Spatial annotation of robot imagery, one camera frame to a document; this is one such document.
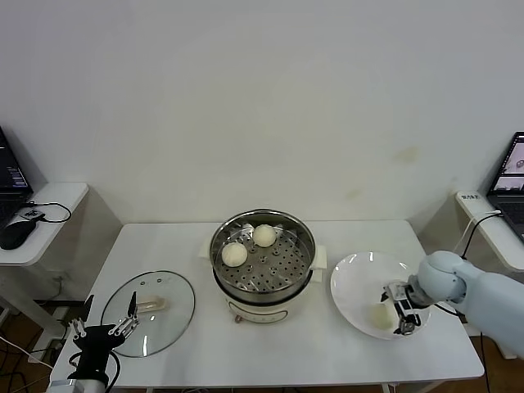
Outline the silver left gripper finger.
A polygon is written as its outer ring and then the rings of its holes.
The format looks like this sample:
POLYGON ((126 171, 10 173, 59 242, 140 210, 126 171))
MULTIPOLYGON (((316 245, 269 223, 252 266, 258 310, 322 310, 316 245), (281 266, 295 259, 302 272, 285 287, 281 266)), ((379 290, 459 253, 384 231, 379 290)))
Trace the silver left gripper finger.
POLYGON ((93 303, 93 295, 90 295, 86 301, 84 302, 83 306, 81 307, 81 310, 79 311, 79 314, 76 318, 73 318, 69 321, 69 327, 71 332, 74 334, 73 338, 75 340, 79 339, 80 337, 86 337, 87 333, 85 330, 85 323, 88 320, 88 316, 90 313, 90 309, 93 303))
POLYGON ((137 292, 134 291, 129 302, 126 317, 118 322, 109 331, 109 334, 112 336, 128 337, 139 324, 137 311, 137 292))

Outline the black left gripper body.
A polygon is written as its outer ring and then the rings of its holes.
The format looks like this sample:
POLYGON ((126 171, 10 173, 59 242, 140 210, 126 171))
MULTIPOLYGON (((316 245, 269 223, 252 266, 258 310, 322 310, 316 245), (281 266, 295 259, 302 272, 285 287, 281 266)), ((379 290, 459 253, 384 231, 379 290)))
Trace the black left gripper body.
POLYGON ((80 349, 79 362, 69 379, 108 379, 106 366, 110 352, 123 344, 121 334, 110 334, 115 325, 85 328, 85 336, 74 339, 80 349))

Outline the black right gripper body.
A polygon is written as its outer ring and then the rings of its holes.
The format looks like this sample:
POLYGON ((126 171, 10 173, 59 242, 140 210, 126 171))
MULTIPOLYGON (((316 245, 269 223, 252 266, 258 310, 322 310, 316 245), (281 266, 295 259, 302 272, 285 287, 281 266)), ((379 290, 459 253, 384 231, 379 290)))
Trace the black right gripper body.
POLYGON ((409 315, 419 315, 419 310, 415 308, 409 297, 412 291, 412 286, 407 282, 395 281, 387 284, 389 300, 400 316, 407 318, 409 315))

